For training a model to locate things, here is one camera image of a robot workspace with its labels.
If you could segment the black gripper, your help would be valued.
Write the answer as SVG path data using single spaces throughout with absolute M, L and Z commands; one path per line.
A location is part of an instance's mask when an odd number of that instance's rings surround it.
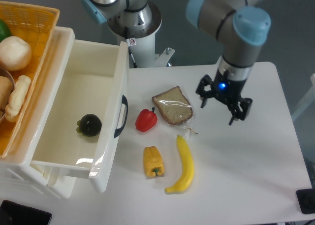
M 241 97 L 241 91 L 245 82 L 246 80 L 229 80 L 219 71 L 216 72 L 214 81 L 206 74 L 200 80 L 196 89 L 196 94 L 198 94 L 201 99 L 201 108 L 206 105 L 208 99 L 214 97 L 216 100 L 228 106 L 232 114 L 229 125 L 232 125 L 236 120 L 243 121 L 248 116 L 253 102 L 251 98 Z

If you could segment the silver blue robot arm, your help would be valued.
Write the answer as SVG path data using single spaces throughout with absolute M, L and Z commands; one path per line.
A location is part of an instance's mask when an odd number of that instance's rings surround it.
M 197 29 L 224 46 L 215 78 L 205 75 L 196 93 L 202 104 L 214 98 L 226 105 L 231 120 L 244 120 L 252 99 L 241 96 L 253 64 L 265 43 L 270 16 L 255 5 L 261 0 L 189 0 L 186 18 Z M 128 44 L 133 67 L 152 67 L 161 56 L 155 53 L 155 34 L 162 18 L 148 0 L 81 0 L 97 23 L 107 23 L 118 41 Z

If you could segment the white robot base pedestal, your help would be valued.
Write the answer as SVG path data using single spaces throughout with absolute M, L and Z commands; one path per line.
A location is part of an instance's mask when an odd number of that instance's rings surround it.
M 128 45 L 129 67 L 166 67 L 175 50 L 167 47 L 162 53 L 156 53 L 156 33 L 162 24 L 158 7 L 147 2 L 142 10 L 124 10 L 109 19 L 108 26 L 116 36 L 117 42 Z

